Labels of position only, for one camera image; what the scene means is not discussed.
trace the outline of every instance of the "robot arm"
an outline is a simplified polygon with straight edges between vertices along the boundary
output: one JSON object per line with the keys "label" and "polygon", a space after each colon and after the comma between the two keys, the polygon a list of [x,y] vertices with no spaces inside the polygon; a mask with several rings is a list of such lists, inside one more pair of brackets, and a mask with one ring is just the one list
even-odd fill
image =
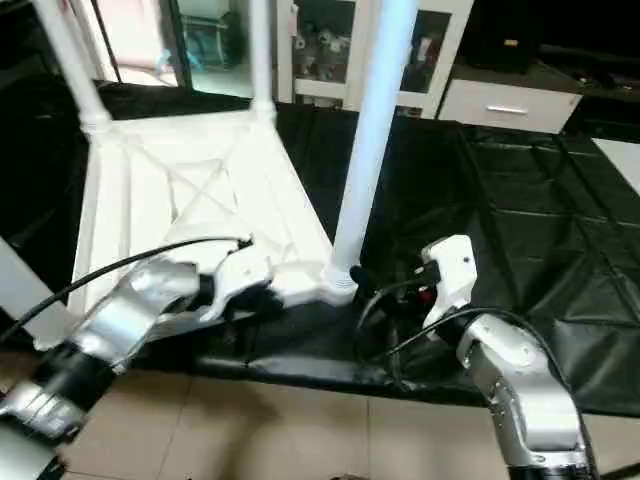
{"label": "robot arm", "polygon": [[254,246],[230,253],[210,274],[165,257],[136,267],[0,402],[0,478],[61,478],[55,447],[77,436],[145,343],[219,322],[231,300],[272,278]]}
{"label": "robot arm", "polygon": [[[423,250],[436,261],[436,313],[426,325],[471,301],[477,274],[468,237],[456,235]],[[554,376],[547,353],[528,332],[494,315],[482,314],[444,323],[436,334],[456,350],[462,366],[482,393],[510,477],[596,479],[582,434],[578,409]]]}

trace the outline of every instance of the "white pole base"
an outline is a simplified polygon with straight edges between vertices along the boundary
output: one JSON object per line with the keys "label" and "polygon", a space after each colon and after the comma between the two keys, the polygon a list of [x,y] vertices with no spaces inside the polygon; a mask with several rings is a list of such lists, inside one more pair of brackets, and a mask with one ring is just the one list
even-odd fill
{"label": "white pole base", "polygon": [[268,121],[272,124],[276,122],[276,107],[269,100],[253,100],[251,102],[251,111],[259,121]]}
{"label": "white pole base", "polygon": [[333,305],[346,305],[353,300],[358,290],[358,285],[353,281],[349,272],[336,268],[332,263],[320,272],[322,284],[320,298],[322,301]]}
{"label": "white pole base", "polygon": [[80,129],[87,135],[97,135],[111,129],[113,119],[106,110],[97,113],[80,113]]}

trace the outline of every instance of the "black tablecloth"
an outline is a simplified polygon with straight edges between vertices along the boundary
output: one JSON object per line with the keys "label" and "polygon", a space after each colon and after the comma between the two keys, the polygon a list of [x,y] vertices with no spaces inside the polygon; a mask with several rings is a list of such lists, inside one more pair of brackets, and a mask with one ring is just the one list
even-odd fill
{"label": "black tablecloth", "polygon": [[[116,119],[246,108],[182,89],[105,84]],[[62,83],[34,78],[0,92],[2,236],[52,289],[69,281],[87,145]],[[357,115],[280,105],[278,131],[333,236]],[[478,306],[526,314],[548,339],[586,411],[640,415],[640,198],[586,138],[396,118],[362,262],[406,275],[443,236],[471,236]],[[402,383],[362,367],[358,306],[322,304],[257,316],[149,346],[139,365],[429,402],[479,404],[444,344],[402,357]],[[363,337],[382,351],[382,324]],[[418,328],[400,325],[401,331]]]}

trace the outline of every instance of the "white cabinet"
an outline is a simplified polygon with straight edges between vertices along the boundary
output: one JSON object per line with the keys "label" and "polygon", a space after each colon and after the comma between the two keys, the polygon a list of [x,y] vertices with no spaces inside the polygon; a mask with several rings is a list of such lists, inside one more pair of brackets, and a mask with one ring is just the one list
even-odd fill
{"label": "white cabinet", "polygon": [[559,133],[581,98],[574,93],[455,79],[438,118]]}
{"label": "white cabinet", "polygon": [[[473,0],[420,0],[399,112],[434,118]],[[278,99],[358,110],[381,0],[278,0]]]}

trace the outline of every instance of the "cable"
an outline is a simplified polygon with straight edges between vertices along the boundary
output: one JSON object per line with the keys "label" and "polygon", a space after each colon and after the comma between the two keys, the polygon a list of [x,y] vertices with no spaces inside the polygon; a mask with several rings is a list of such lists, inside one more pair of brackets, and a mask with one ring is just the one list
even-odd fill
{"label": "cable", "polygon": [[[389,339],[392,344],[397,344],[399,341],[398,322],[397,319],[391,318],[391,331],[389,332]],[[399,354],[391,355],[389,357],[389,372],[393,379],[393,384],[401,392],[409,392],[409,388],[402,380],[402,359]]]}
{"label": "cable", "polygon": [[396,353],[399,353],[400,351],[404,350],[405,348],[407,348],[409,345],[411,345],[415,341],[417,341],[417,340],[421,339],[422,337],[424,337],[425,335],[428,335],[429,333],[433,332],[436,328],[442,326],[444,323],[448,322],[449,320],[454,320],[456,318],[465,317],[467,315],[473,315],[473,314],[496,313],[497,310],[498,309],[492,308],[492,307],[472,307],[472,308],[467,308],[467,309],[464,309],[464,310],[457,310],[457,311],[455,311],[453,313],[450,313],[449,315],[445,315],[444,317],[441,317],[439,320],[435,321],[431,325],[427,325],[422,330],[420,330],[418,333],[416,333],[415,335],[412,335],[411,337],[407,338],[402,343],[400,343],[400,344],[396,345],[395,347],[393,347],[391,350],[387,350],[386,352],[373,357],[372,361],[374,361],[374,362],[375,361],[379,361],[379,360],[381,360],[383,358],[387,358],[387,357],[390,357],[392,355],[395,355]]}
{"label": "cable", "polygon": [[117,262],[114,262],[114,263],[112,263],[110,265],[107,265],[105,267],[99,268],[98,270],[96,270],[94,272],[91,272],[91,273],[85,275],[82,278],[79,278],[78,280],[76,280],[75,282],[73,282],[70,285],[66,286],[65,288],[63,288],[59,292],[54,293],[50,297],[44,299],[43,301],[41,301],[40,303],[38,303],[37,305],[35,305],[31,309],[29,309],[29,311],[27,311],[24,315],[22,315],[22,317],[20,317],[11,327],[9,327],[4,332],[2,332],[2,334],[0,335],[0,345],[2,343],[6,342],[12,335],[14,335],[21,328],[23,328],[34,317],[36,317],[37,315],[42,313],[44,310],[49,308],[51,305],[56,303],[58,300],[61,300],[62,298],[64,298],[65,295],[68,295],[69,293],[73,292],[74,290],[77,290],[78,288],[83,287],[84,285],[94,281],[98,277],[106,275],[107,273],[113,272],[114,270],[117,270],[117,269],[119,269],[121,267],[124,267],[126,265],[130,265],[132,263],[135,263],[135,262],[137,262],[139,260],[144,260],[146,258],[153,257],[155,255],[158,255],[159,253],[168,252],[169,250],[175,250],[177,248],[186,247],[188,245],[193,245],[193,244],[196,244],[196,243],[226,242],[226,241],[237,242],[238,243],[238,249],[245,248],[245,247],[247,247],[247,246],[252,244],[251,240],[238,238],[238,237],[202,237],[202,238],[196,238],[196,239],[193,239],[193,240],[186,240],[184,242],[177,242],[177,243],[172,243],[172,244],[169,244],[169,245],[164,245],[162,247],[154,248],[152,250],[147,250],[145,252],[141,252],[141,253],[138,253],[136,255],[132,255],[132,256],[127,257],[127,258],[123,258],[122,260],[118,260]]}
{"label": "cable", "polygon": [[358,323],[356,323],[355,328],[355,340],[354,340],[354,349],[356,358],[360,361],[360,363],[365,363],[364,358],[362,357],[362,352],[360,352],[360,337],[362,336],[362,329],[366,320],[369,318],[374,308],[378,306],[380,301],[383,300],[384,297],[393,293],[397,290],[401,290],[407,287],[413,287],[416,285],[424,285],[425,279],[422,277],[412,278],[410,280],[404,280],[402,282],[392,283],[390,285],[386,285],[376,291],[375,295],[371,297],[371,299],[367,302],[360,317],[358,318]]}

